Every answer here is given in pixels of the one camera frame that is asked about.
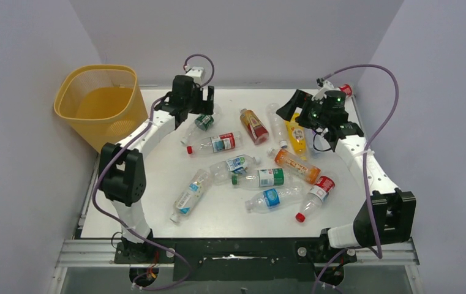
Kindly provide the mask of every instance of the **white table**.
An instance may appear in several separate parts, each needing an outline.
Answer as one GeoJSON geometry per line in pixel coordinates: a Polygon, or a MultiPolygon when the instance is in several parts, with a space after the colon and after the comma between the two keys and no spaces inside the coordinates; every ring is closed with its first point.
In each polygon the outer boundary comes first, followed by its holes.
{"type": "MultiPolygon", "coordinates": [[[[163,96],[167,90],[142,90],[149,109],[153,100],[163,96]]],[[[192,214],[179,225],[170,221],[173,202],[191,180],[199,168],[240,154],[260,156],[263,159],[258,168],[274,168],[277,165],[266,155],[269,147],[276,147],[272,134],[269,142],[255,146],[239,120],[239,109],[252,109],[270,132],[265,107],[271,102],[282,106],[294,93],[294,89],[217,89],[215,103],[220,105],[224,115],[208,131],[217,135],[239,130],[244,139],[242,148],[208,157],[190,157],[180,144],[180,138],[191,120],[166,136],[145,158],[147,187],[142,198],[146,220],[158,238],[277,238],[314,237],[321,229],[350,223],[364,203],[364,191],[360,188],[343,161],[333,152],[323,153],[318,159],[309,162],[323,171],[334,172],[338,180],[336,188],[321,210],[300,224],[295,220],[299,204],[285,207],[268,214],[246,213],[244,202],[258,191],[234,189],[230,183],[212,186],[200,200],[192,214]]],[[[317,90],[305,90],[315,94],[317,90]]],[[[355,107],[351,99],[346,101],[349,119],[358,123],[355,107]]],[[[97,193],[99,205],[115,214],[115,210],[101,191],[97,193]]],[[[121,228],[117,222],[100,214],[89,204],[82,238],[109,238],[121,228]]]]}

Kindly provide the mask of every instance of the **red label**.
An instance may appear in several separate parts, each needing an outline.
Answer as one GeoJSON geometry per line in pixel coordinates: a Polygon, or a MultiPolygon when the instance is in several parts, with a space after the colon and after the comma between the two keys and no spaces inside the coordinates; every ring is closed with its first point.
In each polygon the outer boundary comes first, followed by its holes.
{"type": "Polygon", "coordinates": [[[231,144],[231,148],[226,148],[226,149],[234,149],[236,147],[235,143],[235,135],[233,133],[227,133],[227,134],[222,134],[220,135],[220,139],[229,139],[229,143],[231,144]]]}
{"type": "Polygon", "coordinates": [[[325,192],[330,192],[330,190],[332,190],[336,184],[334,183],[334,181],[332,181],[331,178],[328,178],[326,176],[321,176],[319,177],[319,179],[317,180],[317,183],[315,183],[316,186],[318,186],[319,188],[325,190],[325,192]]]}
{"type": "Polygon", "coordinates": [[[347,96],[351,96],[352,93],[353,93],[353,91],[351,90],[350,85],[348,85],[348,84],[342,85],[341,87],[339,87],[339,89],[341,91],[343,91],[344,93],[346,93],[347,96]]]}

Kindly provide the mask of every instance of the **yellow bin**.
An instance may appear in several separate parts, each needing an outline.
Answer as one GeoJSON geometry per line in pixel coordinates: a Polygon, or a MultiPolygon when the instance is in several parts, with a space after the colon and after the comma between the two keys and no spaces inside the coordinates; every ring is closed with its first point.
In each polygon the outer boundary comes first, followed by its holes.
{"type": "Polygon", "coordinates": [[[133,69],[108,64],[73,71],[58,91],[54,111],[97,152],[107,142],[122,140],[148,119],[133,69]]]}

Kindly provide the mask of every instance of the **gray wall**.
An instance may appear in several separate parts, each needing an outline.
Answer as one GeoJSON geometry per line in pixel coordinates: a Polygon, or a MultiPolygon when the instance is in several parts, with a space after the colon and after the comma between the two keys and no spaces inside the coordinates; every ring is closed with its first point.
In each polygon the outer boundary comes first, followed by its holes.
{"type": "Polygon", "coordinates": [[[0,0],[0,293],[45,293],[74,228],[96,154],[52,105],[90,63],[67,0],[0,0]]]}
{"type": "MultiPolygon", "coordinates": [[[[400,83],[397,112],[373,146],[393,180],[417,196],[424,286],[466,293],[466,1],[405,1],[372,62],[400,83]]],[[[373,132],[391,107],[392,84],[368,69],[358,88],[373,132]]]]}
{"type": "Polygon", "coordinates": [[[132,66],[142,83],[170,85],[186,56],[204,53],[213,84],[237,88],[313,88],[320,75],[368,62],[403,2],[70,1],[101,58],[132,66]]]}

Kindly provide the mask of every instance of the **purple cable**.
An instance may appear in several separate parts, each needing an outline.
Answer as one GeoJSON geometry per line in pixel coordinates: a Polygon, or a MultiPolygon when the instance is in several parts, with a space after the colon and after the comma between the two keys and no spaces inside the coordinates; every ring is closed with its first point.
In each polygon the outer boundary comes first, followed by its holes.
{"type": "MultiPolygon", "coordinates": [[[[332,257],[330,260],[328,260],[328,262],[325,264],[325,267],[323,267],[323,269],[319,272],[319,274],[317,275],[317,277],[315,278],[315,282],[314,282],[314,286],[312,286],[312,294],[315,293],[315,289],[317,288],[317,285],[319,284],[319,279],[323,276],[323,274],[325,273],[326,269],[328,268],[328,266],[330,264],[332,264],[332,262],[334,262],[336,260],[337,257],[341,256],[341,254],[345,253],[347,249],[342,249],[341,251],[339,251],[336,255],[334,255],[334,257],[332,257]]],[[[338,292],[341,292],[341,289],[338,289],[337,287],[334,288],[336,289],[338,292]]]]}
{"type": "Polygon", "coordinates": [[[192,59],[193,57],[202,57],[202,58],[205,58],[209,61],[209,63],[211,64],[211,76],[209,77],[209,80],[207,80],[205,83],[203,83],[201,85],[201,87],[205,87],[207,86],[207,84],[209,84],[209,82],[213,79],[213,77],[215,76],[215,65],[213,63],[213,61],[211,60],[211,58],[207,57],[206,55],[204,54],[191,54],[190,56],[188,56],[186,58],[186,60],[184,61],[184,70],[186,70],[186,65],[187,65],[187,62],[192,59]]]}
{"type": "MultiPolygon", "coordinates": [[[[119,156],[121,156],[124,151],[126,151],[126,149],[135,141],[137,141],[139,138],[141,138],[144,134],[147,133],[147,131],[150,129],[151,127],[151,124],[152,124],[152,120],[153,120],[153,113],[154,113],[154,107],[157,103],[159,103],[160,101],[164,101],[166,98],[168,97],[168,94],[164,95],[163,97],[155,100],[153,103],[152,103],[152,106],[150,108],[150,118],[148,120],[148,126],[146,126],[146,128],[141,131],[137,136],[135,136],[134,138],[132,138],[130,140],[130,142],[126,143],[122,148],[121,150],[119,150],[119,152],[110,160],[110,162],[107,164],[107,166],[103,169],[103,171],[101,172],[101,175],[99,175],[98,179],[97,179],[97,182],[96,182],[96,185],[94,187],[94,190],[92,191],[92,204],[94,205],[94,207],[96,208],[96,210],[98,210],[100,213],[110,217],[111,219],[114,219],[115,221],[119,222],[122,227],[126,228],[126,230],[128,232],[130,232],[133,236],[136,236],[137,238],[143,240],[144,242],[150,244],[150,245],[153,245],[159,249],[162,249],[164,251],[167,251],[167,252],[170,252],[172,253],[173,255],[177,256],[178,258],[180,258],[189,268],[189,271],[187,272],[187,274],[180,280],[176,281],[175,283],[173,284],[170,284],[170,285],[166,285],[166,286],[161,286],[161,287],[155,287],[155,288],[144,288],[143,290],[147,290],[147,291],[156,291],[156,290],[165,290],[165,289],[169,289],[169,288],[172,288],[182,282],[184,282],[188,277],[189,275],[191,274],[192,272],[192,268],[191,268],[191,265],[189,264],[189,262],[180,254],[178,254],[177,252],[161,245],[161,244],[158,244],[158,243],[155,243],[153,241],[150,241],[148,239],[146,239],[145,237],[139,235],[138,233],[136,233],[133,229],[129,228],[128,225],[122,221],[120,218],[104,211],[96,202],[96,193],[97,193],[97,190],[99,189],[99,187],[101,186],[101,181],[104,179],[105,175],[107,174],[108,170],[110,169],[110,167],[117,161],[117,159],[119,158],[119,156]]],[[[142,275],[139,275],[137,277],[135,277],[135,279],[133,280],[133,282],[135,283],[135,281],[141,277],[142,275]]]]}
{"type": "MultiPolygon", "coordinates": [[[[376,68],[376,69],[384,70],[391,77],[391,79],[393,81],[393,85],[395,86],[395,100],[393,102],[393,106],[391,107],[391,110],[390,110],[388,116],[386,117],[386,119],[384,120],[384,122],[375,131],[375,133],[370,137],[370,139],[366,142],[366,146],[364,147],[364,150],[367,151],[370,148],[370,145],[372,144],[375,137],[377,137],[377,135],[380,133],[380,131],[386,126],[389,119],[391,119],[391,116],[395,112],[395,109],[397,108],[397,104],[399,103],[399,83],[397,82],[397,79],[395,78],[395,75],[389,69],[387,69],[387,68],[385,68],[383,66],[376,65],[376,64],[357,64],[357,65],[354,65],[354,66],[344,67],[343,69],[337,70],[337,71],[335,71],[335,72],[333,72],[333,73],[331,73],[329,75],[324,76],[323,79],[326,80],[326,79],[332,77],[335,74],[338,74],[340,72],[344,72],[345,70],[356,69],[356,68],[359,68],[359,67],[373,67],[373,68],[376,68]]],[[[382,246],[380,244],[380,238],[379,238],[378,231],[377,231],[377,225],[375,223],[374,209],[372,207],[372,199],[371,199],[371,195],[370,195],[370,186],[369,186],[368,180],[367,180],[368,171],[366,170],[366,161],[367,161],[366,157],[367,157],[367,153],[364,153],[363,154],[363,178],[364,178],[364,191],[366,193],[366,205],[368,206],[368,212],[370,214],[370,223],[372,224],[372,230],[374,232],[374,237],[375,237],[375,244],[377,245],[377,257],[379,259],[381,259],[382,258],[382,246]]]]}

